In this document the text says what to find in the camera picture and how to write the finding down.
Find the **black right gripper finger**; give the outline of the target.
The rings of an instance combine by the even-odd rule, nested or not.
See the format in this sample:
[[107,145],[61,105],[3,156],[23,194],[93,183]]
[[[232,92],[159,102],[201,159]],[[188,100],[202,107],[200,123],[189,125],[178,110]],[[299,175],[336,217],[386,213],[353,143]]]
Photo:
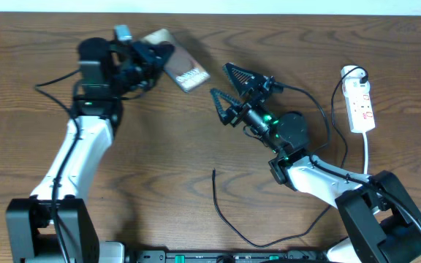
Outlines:
[[[230,123],[241,111],[241,103],[238,99],[220,91],[217,88],[210,89],[210,94],[213,98],[216,111],[222,123]],[[229,104],[227,109],[224,109],[221,101]]]
[[232,63],[226,63],[223,65],[222,69],[237,91],[239,97],[250,94],[262,87],[265,83],[264,75],[248,69],[243,69]]

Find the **Samsung Galaxy smartphone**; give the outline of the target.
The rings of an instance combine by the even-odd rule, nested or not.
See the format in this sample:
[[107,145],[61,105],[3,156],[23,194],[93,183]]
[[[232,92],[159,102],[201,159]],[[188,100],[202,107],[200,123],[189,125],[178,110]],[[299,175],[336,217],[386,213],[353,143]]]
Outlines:
[[174,52],[164,66],[164,71],[185,93],[189,93],[208,81],[208,71],[191,53],[165,28],[161,28],[140,39],[152,45],[172,45]]

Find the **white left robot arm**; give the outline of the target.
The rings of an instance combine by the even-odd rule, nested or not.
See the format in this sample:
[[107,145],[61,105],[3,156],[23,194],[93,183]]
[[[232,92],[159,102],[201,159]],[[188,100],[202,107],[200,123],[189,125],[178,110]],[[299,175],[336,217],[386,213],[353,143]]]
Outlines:
[[5,213],[14,262],[130,262],[126,246],[99,240],[87,210],[89,189],[113,144],[127,93],[142,96],[155,85],[175,48],[95,37],[77,51],[80,79],[64,141],[47,174],[27,198],[12,199]]

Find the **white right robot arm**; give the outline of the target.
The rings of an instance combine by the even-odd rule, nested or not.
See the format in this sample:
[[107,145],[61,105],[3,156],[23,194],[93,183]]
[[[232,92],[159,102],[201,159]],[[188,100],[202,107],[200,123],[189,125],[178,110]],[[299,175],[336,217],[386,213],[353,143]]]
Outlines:
[[395,174],[355,173],[324,162],[308,149],[308,125],[301,113],[278,117],[265,106],[287,84],[233,63],[222,69],[239,97],[211,89],[220,121],[233,127],[244,123],[245,135],[275,153],[268,163],[278,184],[339,212],[347,236],[317,251],[316,262],[413,262],[421,256],[421,212]]

